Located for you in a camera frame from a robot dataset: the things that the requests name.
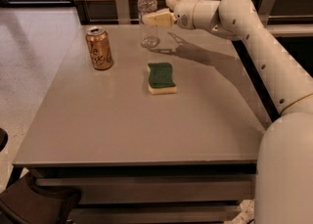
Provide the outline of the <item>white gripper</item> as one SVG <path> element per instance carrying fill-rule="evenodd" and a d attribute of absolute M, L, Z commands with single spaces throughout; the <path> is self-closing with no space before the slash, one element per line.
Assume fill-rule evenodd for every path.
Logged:
<path fill-rule="evenodd" d="M 183 29 L 213 30 L 219 22 L 216 0 L 165 0 L 169 9 L 148 13 L 142 17 L 146 25 L 172 27 L 177 24 Z"/>

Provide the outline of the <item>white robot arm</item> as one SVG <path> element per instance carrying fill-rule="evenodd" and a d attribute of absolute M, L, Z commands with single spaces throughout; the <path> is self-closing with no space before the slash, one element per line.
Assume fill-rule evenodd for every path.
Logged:
<path fill-rule="evenodd" d="M 143 22 L 244 43 L 280 115 L 259 148 L 254 224 L 312 224 L 313 79 L 263 25 L 251 0 L 166 0 Z"/>

